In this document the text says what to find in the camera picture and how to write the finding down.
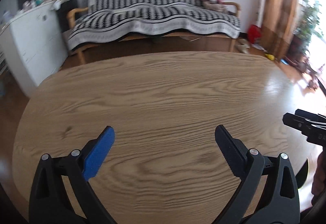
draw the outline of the wooden sofa armrest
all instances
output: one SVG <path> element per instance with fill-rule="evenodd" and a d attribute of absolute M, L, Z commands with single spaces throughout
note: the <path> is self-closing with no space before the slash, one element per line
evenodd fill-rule
<path fill-rule="evenodd" d="M 68 12 L 67 20 L 68 20 L 70 29 L 73 29 L 75 27 L 75 25 L 76 25 L 75 14 L 80 13 L 80 12 L 85 12 L 85 11 L 88 11 L 88 7 L 75 8 L 75 9 L 72 9 L 71 11 Z"/>
<path fill-rule="evenodd" d="M 237 12 L 235 13 L 236 17 L 239 18 L 240 17 L 240 12 L 241 12 L 241 7 L 238 3 L 235 2 L 223 2 L 221 3 L 222 5 L 233 5 L 235 6 L 235 8 L 237 9 Z"/>

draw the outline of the person's hand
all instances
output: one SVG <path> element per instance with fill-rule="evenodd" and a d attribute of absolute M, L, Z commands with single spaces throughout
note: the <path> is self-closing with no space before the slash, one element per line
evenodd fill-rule
<path fill-rule="evenodd" d="M 317 159 L 317 170 L 314 176 L 314 181 L 312 183 L 312 189 L 311 193 L 314 195 L 314 198 L 312 200 L 312 203 L 314 204 L 315 198 L 320 195 L 320 193 L 325 189 L 325 179 L 326 179 L 326 167 L 324 164 L 326 162 L 323 162 L 325 159 L 324 152 L 322 152 Z"/>

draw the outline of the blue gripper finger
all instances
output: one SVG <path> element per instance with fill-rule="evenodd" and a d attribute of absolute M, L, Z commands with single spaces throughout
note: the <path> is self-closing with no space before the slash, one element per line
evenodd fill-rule
<path fill-rule="evenodd" d="M 86 181 L 96 176 L 113 142 L 115 142 L 115 131 L 112 127 L 106 127 L 100 139 L 84 160 L 83 176 Z"/>

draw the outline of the wooden sofa leg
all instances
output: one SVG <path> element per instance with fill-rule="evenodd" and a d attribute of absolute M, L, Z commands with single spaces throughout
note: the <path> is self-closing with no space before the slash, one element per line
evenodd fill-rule
<path fill-rule="evenodd" d="M 86 64 L 85 56 L 84 56 L 83 51 L 81 49 L 77 49 L 77 55 L 78 55 L 80 64 L 81 65 Z"/>
<path fill-rule="evenodd" d="M 234 38 L 231 40 L 231 45 L 230 45 L 230 48 L 229 48 L 229 52 L 233 52 L 235 41 L 236 41 L 236 39 L 234 39 Z"/>

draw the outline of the wooden table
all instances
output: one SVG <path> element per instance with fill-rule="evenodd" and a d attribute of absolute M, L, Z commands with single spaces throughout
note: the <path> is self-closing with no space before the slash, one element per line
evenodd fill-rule
<path fill-rule="evenodd" d="M 264 155 L 286 152 L 296 173 L 314 145 L 282 116 L 319 105 L 259 56 L 173 52 L 99 61 L 56 73 L 33 94 L 15 139 L 14 181 L 29 199 L 43 153 L 67 155 L 111 125 L 115 143 L 90 184 L 115 220 L 210 224 L 240 182 L 215 143 L 215 127 L 224 124 Z"/>

